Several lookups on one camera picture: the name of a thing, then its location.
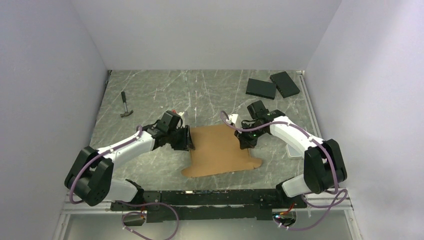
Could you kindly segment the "brown cardboard box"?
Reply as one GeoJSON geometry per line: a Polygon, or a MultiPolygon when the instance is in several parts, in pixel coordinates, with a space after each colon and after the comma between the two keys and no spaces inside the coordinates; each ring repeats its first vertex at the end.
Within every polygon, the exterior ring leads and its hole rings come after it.
{"type": "Polygon", "coordinates": [[[195,149],[190,151],[191,165],[181,171],[187,178],[254,170],[263,163],[240,149],[234,130],[225,124],[195,127],[190,133],[195,149]]]}

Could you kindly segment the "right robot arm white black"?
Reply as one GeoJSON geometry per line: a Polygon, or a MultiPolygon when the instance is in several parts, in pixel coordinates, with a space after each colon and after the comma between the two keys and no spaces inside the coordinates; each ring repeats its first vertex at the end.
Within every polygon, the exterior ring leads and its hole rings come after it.
{"type": "Polygon", "coordinates": [[[235,136],[241,149],[252,149],[264,134],[274,136],[293,148],[303,158],[303,172],[283,181],[282,190],[275,194],[276,203],[289,207],[295,197],[320,194],[335,189],[348,175],[340,146],[334,139],[323,140],[296,125],[285,113],[268,110],[261,100],[251,103],[247,110],[251,119],[242,120],[232,114],[227,123],[236,127],[235,136]]]}

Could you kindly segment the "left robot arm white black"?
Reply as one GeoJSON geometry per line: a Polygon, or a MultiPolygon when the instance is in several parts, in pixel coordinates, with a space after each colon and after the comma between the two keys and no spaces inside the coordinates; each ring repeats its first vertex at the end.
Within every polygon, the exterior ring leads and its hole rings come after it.
{"type": "Polygon", "coordinates": [[[114,171],[140,155],[165,145],[175,151],[194,150],[190,126],[184,124],[187,112],[167,110],[155,123],[137,126],[133,135],[112,145],[84,147],[77,155],[64,180],[69,201],[91,207],[104,200],[124,203],[129,209],[139,209],[144,189],[132,180],[114,179],[114,171]]]}

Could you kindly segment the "white rectangular tray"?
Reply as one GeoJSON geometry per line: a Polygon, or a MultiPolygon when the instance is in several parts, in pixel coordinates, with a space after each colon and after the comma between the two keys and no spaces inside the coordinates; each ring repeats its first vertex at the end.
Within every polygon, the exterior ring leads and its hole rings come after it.
{"type": "Polygon", "coordinates": [[[286,145],[286,151],[290,158],[303,158],[304,156],[299,153],[295,148],[293,148],[291,145],[286,145]]]}

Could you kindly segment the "black foam block near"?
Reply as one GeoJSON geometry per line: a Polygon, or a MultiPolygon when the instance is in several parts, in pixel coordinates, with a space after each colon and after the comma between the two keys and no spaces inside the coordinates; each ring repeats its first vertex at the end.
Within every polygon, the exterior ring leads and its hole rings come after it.
{"type": "Polygon", "coordinates": [[[276,91],[277,85],[273,82],[249,78],[245,93],[251,96],[274,100],[276,91]]]}

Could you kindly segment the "black foam block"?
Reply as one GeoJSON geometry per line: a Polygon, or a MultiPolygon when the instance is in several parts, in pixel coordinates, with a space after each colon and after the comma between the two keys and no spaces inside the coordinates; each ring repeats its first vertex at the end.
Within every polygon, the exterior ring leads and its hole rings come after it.
{"type": "Polygon", "coordinates": [[[277,85],[273,82],[249,78],[245,93],[251,96],[274,100],[276,91],[277,85]]]}
{"type": "Polygon", "coordinates": [[[289,98],[300,93],[300,89],[286,71],[272,74],[269,78],[272,83],[276,84],[276,89],[283,98],[289,98]]]}

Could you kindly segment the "black foam block far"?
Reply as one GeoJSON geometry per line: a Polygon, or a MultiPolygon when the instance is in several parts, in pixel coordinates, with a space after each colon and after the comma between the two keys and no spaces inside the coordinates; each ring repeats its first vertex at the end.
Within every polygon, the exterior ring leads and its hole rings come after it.
{"type": "Polygon", "coordinates": [[[283,98],[289,98],[300,93],[300,89],[286,71],[272,74],[269,78],[272,83],[276,84],[276,89],[283,98]]]}

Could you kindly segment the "small black hammer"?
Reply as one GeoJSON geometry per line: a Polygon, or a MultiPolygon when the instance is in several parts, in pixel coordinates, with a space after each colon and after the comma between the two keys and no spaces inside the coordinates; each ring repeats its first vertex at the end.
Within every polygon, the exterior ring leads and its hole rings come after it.
{"type": "Polygon", "coordinates": [[[121,113],[120,117],[121,118],[129,117],[130,115],[133,114],[134,111],[128,109],[126,93],[122,91],[120,95],[121,95],[122,103],[124,106],[124,113],[121,113]]]}

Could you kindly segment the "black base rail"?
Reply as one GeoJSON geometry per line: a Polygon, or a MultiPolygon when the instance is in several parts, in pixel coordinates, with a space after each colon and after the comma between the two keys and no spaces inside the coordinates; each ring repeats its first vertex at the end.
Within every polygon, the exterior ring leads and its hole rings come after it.
{"type": "Polygon", "coordinates": [[[175,220],[256,219],[270,221],[278,211],[305,209],[300,196],[281,187],[227,190],[146,190],[129,205],[113,202],[113,212],[146,211],[148,223],[175,220]]]}

